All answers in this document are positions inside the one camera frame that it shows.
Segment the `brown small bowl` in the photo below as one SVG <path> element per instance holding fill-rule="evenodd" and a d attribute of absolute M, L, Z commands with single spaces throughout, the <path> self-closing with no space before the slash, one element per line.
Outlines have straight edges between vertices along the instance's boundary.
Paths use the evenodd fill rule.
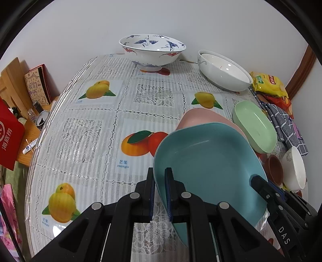
<path fill-rule="evenodd" d="M 279 159 L 275 155 L 270 155 L 264 163 L 264 170 L 267 179 L 276 186 L 281 186 L 283 183 L 283 168 Z"/>

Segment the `white floral bowl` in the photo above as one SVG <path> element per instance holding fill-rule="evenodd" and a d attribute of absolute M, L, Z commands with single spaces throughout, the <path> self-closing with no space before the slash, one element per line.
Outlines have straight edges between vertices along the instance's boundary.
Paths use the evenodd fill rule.
<path fill-rule="evenodd" d="M 302 190 L 306 184 L 306 170 L 301 154 L 292 146 L 282 158 L 283 183 L 289 190 Z"/>

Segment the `green square plate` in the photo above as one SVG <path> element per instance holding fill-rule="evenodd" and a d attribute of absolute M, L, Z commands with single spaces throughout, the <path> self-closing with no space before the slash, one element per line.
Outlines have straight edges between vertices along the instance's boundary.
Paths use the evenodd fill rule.
<path fill-rule="evenodd" d="M 248 100 L 238 102 L 232 119 L 244 132 L 255 152 L 264 154 L 274 150 L 277 143 L 275 128 L 258 106 Z"/>

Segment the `blue square plate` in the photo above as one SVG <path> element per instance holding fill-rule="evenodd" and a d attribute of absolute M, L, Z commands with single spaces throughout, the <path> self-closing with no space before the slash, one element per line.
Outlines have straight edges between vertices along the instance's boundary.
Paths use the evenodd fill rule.
<path fill-rule="evenodd" d="M 204 202 L 229 203 L 252 226 L 266 211 L 266 202 L 251 187 L 251 177 L 266 178 L 248 141 L 234 128 L 213 122 L 183 128 L 159 144 L 153 162 L 156 187 L 166 205 L 165 169 Z"/>

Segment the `pink square plate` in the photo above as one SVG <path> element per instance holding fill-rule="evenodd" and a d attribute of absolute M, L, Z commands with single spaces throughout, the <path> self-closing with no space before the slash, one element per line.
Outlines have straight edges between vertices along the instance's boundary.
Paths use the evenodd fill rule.
<path fill-rule="evenodd" d="M 189 129 L 201 131 L 202 134 L 213 140 L 226 138 L 233 140 L 232 143 L 240 143 L 241 137 L 250 145 L 244 132 L 232 121 L 222 115 L 204 108 L 195 108 L 188 110 L 181 118 L 176 131 Z"/>

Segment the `grey checked cloth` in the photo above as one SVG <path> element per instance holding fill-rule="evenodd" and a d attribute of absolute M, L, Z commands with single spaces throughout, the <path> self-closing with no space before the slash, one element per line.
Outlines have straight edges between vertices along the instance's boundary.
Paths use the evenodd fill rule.
<path fill-rule="evenodd" d="M 287 149 L 295 147 L 302 157 L 308 155 L 308 148 L 294 120 L 275 104 L 261 101 L 252 87 L 249 90 L 275 128 L 278 141 Z"/>

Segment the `orange chips bag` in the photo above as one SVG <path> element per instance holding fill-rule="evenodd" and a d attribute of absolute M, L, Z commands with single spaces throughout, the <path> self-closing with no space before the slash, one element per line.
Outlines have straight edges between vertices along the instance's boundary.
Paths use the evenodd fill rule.
<path fill-rule="evenodd" d="M 271 104 L 275 104 L 282 110 L 284 110 L 292 119 L 294 118 L 291 100 L 288 97 L 274 97 L 267 94 L 262 96 Z"/>

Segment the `fruit print tablecloth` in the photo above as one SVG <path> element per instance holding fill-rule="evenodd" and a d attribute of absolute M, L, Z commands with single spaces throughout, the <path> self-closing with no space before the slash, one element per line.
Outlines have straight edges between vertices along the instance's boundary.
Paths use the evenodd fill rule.
<path fill-rule="evenodd" d="M 43 214 L 58 185 L 71 185 L 76 207 L 110 204 L 135 189 L 153 164 L 150 154 L 128 156 L 122 140 L 141 130 L 173 132 L 194 108 L 197 92 L 214 95 L 213 111 L 232 118 L 234 106 L 255 101 L 250 90 L 223 91 L 211 84 L 195 62 L 177 60 L 169 75 L 144 73 L 124 55 L 88 61 L 62 92 L 44 125 L 28 172 L 25 224 L 31 255 L 66 225 Z"/>

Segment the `pink fabric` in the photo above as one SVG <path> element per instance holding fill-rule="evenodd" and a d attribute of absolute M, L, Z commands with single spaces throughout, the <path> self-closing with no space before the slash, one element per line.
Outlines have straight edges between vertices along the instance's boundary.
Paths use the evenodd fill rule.
<path fill-rule="evenodd" d="M 14 195 L 10 184 L 5 184 L 3 186 L 1 191 L 1 201 L 3 203 L 5 213 L 8 217 L 9 224 L 12 228 L 15 239 L 18 243 L 19 248 L 21 249 L 22 236 L 19 230 L 18 218 L 17 218 L 15 202 L 14 202 Z M 14 246 L 14 243 L 11 239 L 9 228 L 5 225 L 4 217 L 2 214 L 1 214 L 1 240 L 3 241 L 8 251 L 13 256 L 13 258 L 16 261 L 21 261 L 21 259 L 19 258 L 18 252 Z"/>

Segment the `yellow chips bag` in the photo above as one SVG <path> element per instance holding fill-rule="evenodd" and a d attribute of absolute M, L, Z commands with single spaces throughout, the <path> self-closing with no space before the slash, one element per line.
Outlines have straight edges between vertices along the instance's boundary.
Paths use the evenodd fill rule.
<path fill-rule="evenodd" d="M 284 87 L 284 84 L 278 77 L 259 72 L 250 72 L 249 74 L 253 79 L 252 86 L 255 92 L 288 98 L 288 93 Z"/>

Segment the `small white tube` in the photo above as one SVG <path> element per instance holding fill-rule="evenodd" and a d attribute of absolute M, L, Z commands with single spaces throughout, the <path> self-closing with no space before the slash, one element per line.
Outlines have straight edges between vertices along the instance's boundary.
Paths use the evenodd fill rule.
<path fill-rule="evenodd" d="M 35 147 L 35 145 L 37 144 L 38 142 L 38 139 L 35 139 L 31 142 L 28 142 L 27 143 L 27 146 L 22 150 L 22 153 L 23 154 L 27 154 L 29 153 L 30 151 L 33 151 L 33 148 Z"/>

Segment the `large white bowl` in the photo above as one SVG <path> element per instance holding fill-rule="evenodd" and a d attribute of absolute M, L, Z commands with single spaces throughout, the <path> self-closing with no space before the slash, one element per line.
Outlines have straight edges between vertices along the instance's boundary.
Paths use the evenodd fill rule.
<path fill-rule="evenodd" d="M 241 92 L 249 89 L 253 78 L 236 62 L 218 53 L 199 50 L 198 66 L 206 78 L 221 89 Z"/>

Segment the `red paper bag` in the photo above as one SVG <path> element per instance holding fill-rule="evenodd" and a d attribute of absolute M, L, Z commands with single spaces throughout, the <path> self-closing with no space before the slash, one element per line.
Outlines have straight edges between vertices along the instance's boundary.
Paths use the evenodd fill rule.
<path fill-rule="evenodd" d="M 12 114 L 2 99 L 0 125 L 0 164 L 13 171 L 20 144 L 24 137 L 25 128 Z"/>

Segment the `patterned brown box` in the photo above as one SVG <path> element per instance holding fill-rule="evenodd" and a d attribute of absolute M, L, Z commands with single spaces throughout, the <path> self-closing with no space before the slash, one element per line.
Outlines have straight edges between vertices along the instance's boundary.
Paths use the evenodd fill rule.
<path fill-rule="evenodd" d="M 46 79 L 46 66 L 41 64 L 24 75 L 28 94 L 33 103 L 38 102 L 41 106 L 52 102 L 49 86 Z"/>

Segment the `blue bird porcelain bowl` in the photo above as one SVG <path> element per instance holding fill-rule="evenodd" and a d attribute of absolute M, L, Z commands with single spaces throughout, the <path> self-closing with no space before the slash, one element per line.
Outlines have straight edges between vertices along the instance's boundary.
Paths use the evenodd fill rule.
<path fill-rule="evenodd" d="M 125 57 L 140 70 L 157 72 L 173 63 L 185 51 L 181 41 L 161 34 L 132 34 L 119 40 Z"/>

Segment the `brown door frame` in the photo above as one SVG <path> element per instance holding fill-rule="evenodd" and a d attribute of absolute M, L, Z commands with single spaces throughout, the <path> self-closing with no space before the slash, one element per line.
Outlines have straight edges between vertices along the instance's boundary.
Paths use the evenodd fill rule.
<path fill-rule="evenodd" d="M 316 59 L 317 57 L 315 53 L 308 45 L 297 70 L 294 72 L 292 78 L 285 88 L 290 100 L 294 98 L 294 96 L 306 81 L 315 64 Z"/>

